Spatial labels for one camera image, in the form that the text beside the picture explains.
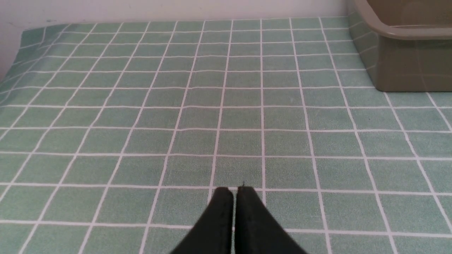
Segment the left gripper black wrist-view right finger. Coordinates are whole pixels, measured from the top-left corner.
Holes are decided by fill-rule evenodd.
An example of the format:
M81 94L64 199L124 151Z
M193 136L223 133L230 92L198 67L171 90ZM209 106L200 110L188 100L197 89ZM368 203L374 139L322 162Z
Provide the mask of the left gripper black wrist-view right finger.
M236 254L306 253L249 186L239 186L236 193L234 249Z

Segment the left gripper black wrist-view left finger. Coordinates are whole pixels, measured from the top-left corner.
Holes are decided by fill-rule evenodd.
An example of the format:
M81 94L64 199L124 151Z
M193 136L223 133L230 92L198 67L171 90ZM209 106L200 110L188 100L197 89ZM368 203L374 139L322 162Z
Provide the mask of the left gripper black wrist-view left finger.
M172 254L230 254L234 196L227 187L215 189L207 208Z

